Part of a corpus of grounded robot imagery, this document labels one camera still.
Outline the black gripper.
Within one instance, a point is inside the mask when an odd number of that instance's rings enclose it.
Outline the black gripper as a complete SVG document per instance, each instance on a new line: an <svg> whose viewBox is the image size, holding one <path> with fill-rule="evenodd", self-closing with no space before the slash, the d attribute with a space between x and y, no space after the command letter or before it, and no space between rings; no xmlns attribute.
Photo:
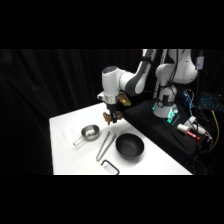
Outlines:
<svg viewBox="0 0 224 224"><path fill-rule="evenodd" d="M111 115L111 113L109 113L109 124L111 122L116 123L117 122L117 103L115 101L108 101L106 103L106 107L110 112L114 112L113 113L113 117Z"/></svg>

